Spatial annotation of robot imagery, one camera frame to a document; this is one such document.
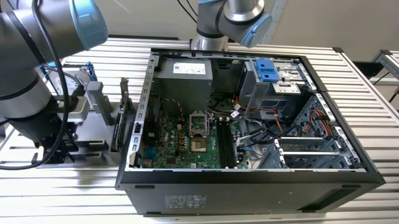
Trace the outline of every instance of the label sticker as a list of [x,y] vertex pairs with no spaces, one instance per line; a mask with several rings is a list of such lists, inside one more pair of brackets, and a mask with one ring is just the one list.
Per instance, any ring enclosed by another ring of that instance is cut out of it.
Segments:
[[173,73],[176,74],[205,74],[205,64],[200,63],[175,63]]
[[201,209],[205,206],[207,195],[165,195],[168,209]]
[[[57,86],[58,86],[58,92],[62,91],[62,87],[61,87],[61,81],[60,78],[56,78],[57,81]],[[65,81],[66,81],[66,87],[68,87],[68,94],[70,95],[74,91],[74,89],[77,88],[77,83],[68,77],[65,77]]]
[[237,111],[240,108],[241,108],[241,105],[240,105],[240,104],[236,104],[236,105],[235,105],[235,110]]
[[235,118],[237,115],[239,115],[239,112],[237,112],[237,111],[233,111],[233,112],[231,113],[232,118]]

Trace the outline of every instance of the orange wire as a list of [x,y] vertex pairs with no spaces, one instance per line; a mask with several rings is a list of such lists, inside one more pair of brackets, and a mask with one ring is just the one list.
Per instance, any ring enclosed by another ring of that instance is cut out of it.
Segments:
[[[316,110],[323,116],[325,116],[324,112],[320,110]],[[332,136],[332,130],[327,124],[327,122],[323,120],[321,123],[324,123],[324,128],[327,129],[325,131],[329,133],[329,136]]]
[[[311,113],[309,113],[309,122],[308,122],[308,124],[307,124],[307,126],[305,126],[305,129],[304,129],[303,133],[305,133],[305,132],[308,131],[308,129],[311,128],[312,120],[313,120],[313,119],[312,119],[312,114],[313,114],[313,112],[317,114],[317,116],[324,115],[323,111],[320,111],[320,110],[311,110]],[[331,132],[331,129],[329,129],[329,127],[328,127],[325,121],[320,120],[320,123],[321,123],[321,126],[323,126],[323,128],[324,128],[325,134],[327,134],[328,136],[332,136],[332,132]]]
[[[237,96],[235,97],[235,102],[236,104],[239,105],[239,100],[237,100]],[[281,126],[280,126],[280,122],[279,122],[279,117],[277,117],[277,114],[276,114],[276,109],[264,109],[264,108],[260,108],[260,110],[263,111],[273,111],[275,112],[275,122],[276,122],[276,125],[279,126],[279,129],[280,129],[280,132],[283,132],[283,129],[281,129]]]

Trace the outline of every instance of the ram slot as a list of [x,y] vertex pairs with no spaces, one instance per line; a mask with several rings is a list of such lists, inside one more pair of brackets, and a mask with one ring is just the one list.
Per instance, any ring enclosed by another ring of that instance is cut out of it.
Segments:
[[233,168],[235,163],[235,152],[232,147],[232,135],[228,121],[217,121],[217,146],[219,146],[219,159],[220,168]]

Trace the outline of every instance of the aluminum extrusion table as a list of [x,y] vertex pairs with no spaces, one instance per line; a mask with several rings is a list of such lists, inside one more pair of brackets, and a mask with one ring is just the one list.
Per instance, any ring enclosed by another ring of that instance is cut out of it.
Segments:
[[[129,78],[129,93],[139,100],[151,48],[188,49],[187,41],[113,39],[66,59],[94,65],[104,94],[119,101],[120,77]],[[359,141],[387,184],[327,214],[143,217],[123,191],[113,189],[116,166],[0,171],[1,223],[397,223],[399,222],[399,114],[377,93],[343,52],[332,48],[237,44],[229,51],[307,56]],[[0,161],[21,165],[37,151],[32,142],[8,128]]]

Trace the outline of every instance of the robotic arm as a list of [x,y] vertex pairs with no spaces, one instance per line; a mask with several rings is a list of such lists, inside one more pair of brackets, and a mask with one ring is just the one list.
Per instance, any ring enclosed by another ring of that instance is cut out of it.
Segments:
[[[16,10],[0,14],[0,116],[44,147],[45,162],[62,163],[73,141],[57,116],[61,99],[34,68],[54,61],[61,74],[58,59],[104,43],[106,26],[92,0],[20,0],[12,6]],[[65,117],[68,101],[65,94]]]
[[264,0],[199,0],[197,35],[191,49],[227,51],[228,38],[251,48],[271,25]]

